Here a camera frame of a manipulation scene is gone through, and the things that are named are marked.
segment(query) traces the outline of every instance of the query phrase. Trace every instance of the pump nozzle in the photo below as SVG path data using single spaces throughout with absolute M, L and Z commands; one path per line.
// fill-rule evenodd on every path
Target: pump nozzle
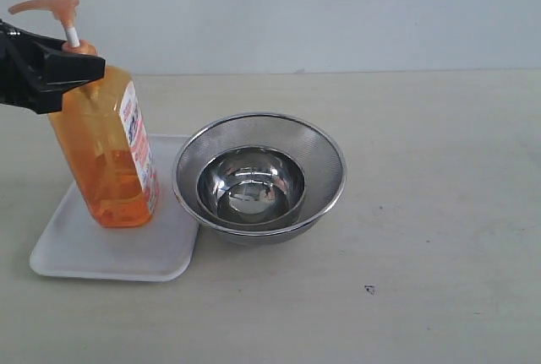
M 29 0 L 23 3 L 17 3 L 8 9 L 10 14 L 29 10 L 47 10 L 51 11 L 54 19 L 57 19 L 64 28 L 66 34 L 66 43 L 62 49 L 65 52 L 78 54 L 97 55 L 96 49 L 88 42 L 80 40 L 75 29 L 75 7 L 79 5 L 79 0 Z

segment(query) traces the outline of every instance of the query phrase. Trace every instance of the white wall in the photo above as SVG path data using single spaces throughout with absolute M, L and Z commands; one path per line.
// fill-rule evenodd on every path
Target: white wall
M 18 1 L 0 18 L 62 36 Z M 541 67 L 539 0 L 81 0 L 77 25 L 133 73 Z

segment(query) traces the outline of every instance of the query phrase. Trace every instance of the bowl rim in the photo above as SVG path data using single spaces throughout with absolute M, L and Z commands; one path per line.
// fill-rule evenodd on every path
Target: bowl rim
M 234 121 L 237 119 L 243 119 L 246 117 L 275 117 L 278 119 L 286 119 L 291 122 L 299 123 L 304 125 L 306 128 L 310 128 L 314 130 L 316 133 L 320 134 L 325 140 L 327 140 L 336 154 L 338 155 L 338 160 L 340 161 L 340 164 L 342 165 L 342 176 L 340 183 L 338 184 L 338 189 L 335 191 L 334 195 L 332 196 L 332 199 L 322 208 L 320 211 L 318 211 L 316 214 L 310 216 L 306 220 L 299 221 L 293 225 L 283 227 L 281 229 L 275 229 L 271 231 L 239 231 L 235 229 L 230 229 L 221 225 L 217 225 L 214 222 L 207 220 L 197 212 L 195 212 L 184 200 L 182 194 L 180 193 L 180 190 L 178 189 L 178 181 L 177 181 L 177 171 L 178 171 L 178 163 L 180 159 L 182 158 L 184 152 L 186 149 L 196 140 L 199 138 L 199 136 L 203 135 L 204 133 L 208 132 L 212 128 L 215 128 L 218 125 L 221 125 L 225 122 Z M 306 225 L 309 225 L 315 221 L 317 221 L 319 218 L 321 218 L 323 215 L 325 215 L 329 210 L 331 210 L 338 199 L 341 197 L 344 187 L 346 185 L 347 180 L 347 166 L 346 166 L 346 159 L 344 157 L 344 154 L 340 147 L 338 146 L 338 143 L 323 129 L 318 128 L 311 122 L 307 122 L 303 120 L 300 117 L 294 117 L 292 115 L 287 115 L 285 113 L 279 113 L 279 112 L 268 112 L 268 111 L 249 111 L 249 112 L 241 112 L 234 115 L 230 115 L 227 117 L 221 117 L 220 119 L 215 120 L 214 122 L 210 122 L 203 126 L 199 131 L 192 134 L 188 140 L 186 140 L 177 154 L 175 155 L 175 159 L 172 164 L 172 190 L 175 194 L 175 198 L 177 198 L 177 201 L 183 206 L 184 210 L 188 212 L 195 220 L 197 220 L 201 225 L 205 225 L 210 227 L 211 229 L 214 229 L 216 231 L 220 231 L 223 233 L 227 233 L 229 235 L 235 235 L 235 236 L 249 236 L 249 237 L 263 237 L 263 236 L 275 236 L 275 235 L 281 235 L 285 233 L 289 233 L 292 231 L 296 231 L 302 227 L 305 227 Z
M 267 226 L 267 225 L 272 225 L 272 224 L 275 224 L 276 222 L 280 221 L 280 220 L 285 220 L 287 219 L 288 217 L 290 217 L 291 215 L 294 215 L 298 210 L 299 208 L 302 207 L 303 203 L 304 203 L 304 199 L 306 198 L 306 189 L 307 189 L 307 186 L 306 186 L 306 174 L 304 173 L 304 169 L 303 167 L 298 163 L 298 161 L 296 161 L 293 157 L 291 157 L 288 153 L 286 153 L 285 151 L 282 151 L 282 150 L 278 150 L 278 149 L 275 149 L 271 146 L 261 146 L 261 145 L 257 145 L 257 146 L 250 146 L 249 144 L 245 144 L 243 146 L 238 146 L 238 147 L 233 147 L 231 149 L 227 149 L 227 150 L 224 150 L 222 151 L 220 154 L 216 155 L 215 157 L 213 157 L 212 159 L 210 159 L 210 161 L 208 163 L 206 163 L 203 168 L 201 169 L 201 171 L 199 172 L 198 176 L 197 176 L 197 183 L 198 183 L 198 186 L 199 186 L 199 180 L 201 179 L 201 175 L 203 174 L 203 172 L 206 170 L 206 168 L 210 165 L 210 163 L 212 163 L 214 160 L 218 159 L 219 157 L 229 153 L 229 152 L 232 152 L 232 151 L 236 151 L 236 150 L 241 150 L 241 149 L 253 149 L 253 148 L 257 148 L 257 149 L 264 149 L 264 150 L 268 150 L 268 151 L 272 151 L 272 152 L 275 152 L 275 153 L 279 153 L 281 155 L 284 155 L 286 156 L 297 168 L 298 170 L 300 171 L 301 173 L 301 177 L 303 179 L 303 190 L 301 192 L 301 195 L 300 197 L 298 198 L 297 202 L 285 213 L 285 214 L 282 214 L 280 216 L 278 216 L 277 218 L 274 218 L 274 219 L 271 219 L 271 220 L 266 220 L 264 222 L 260 222 L 260 223 L 237 223 L 237 222 L 231 222 L 230 220 L 225 220 L 225 219 L 222 219 L 220 217 L 216 217 L 216 221 L 222 221 L 224 222 L 225 224 L 227 225 L 235 225 L 236 227 L 238 228 L 242 228 L 242 227 L 264 227 L 264 226 Z M 199 191 L 196 192 L 195 194 L 196 198 L 197 198 L 197 203 L 199 204 L 199 207 L 202 208 L 202 210 L 207 214 L 207 215 L 214 215 L 212 212 L 209 211 L 209 209 L 206 207 L 205 203 L 203 202 L 203 200 L 201 199 L 201 195 L 199 194 Z M 225 226 L 225 225 L 222 225 L 223 227 L 226 227 L 227 229 L 232 229 L 231 227 L 228 227 L 228 226 Z

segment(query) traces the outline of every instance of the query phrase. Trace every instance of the dark spot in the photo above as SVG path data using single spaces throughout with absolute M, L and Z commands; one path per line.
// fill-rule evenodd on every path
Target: dark spot
M 364 286 L 364 289 L 365 289 L 370 295 L 374 295 L 374 294 L 375 294 L 375 285 L 365 285 L 365 286 Z

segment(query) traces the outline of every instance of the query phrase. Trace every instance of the bottle label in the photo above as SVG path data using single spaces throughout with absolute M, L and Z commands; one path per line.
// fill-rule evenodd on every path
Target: bottle label
M 126 87 L 119 112 L 146 204 L 152 213 L 158 200 L 158 179 L 133 81 Z

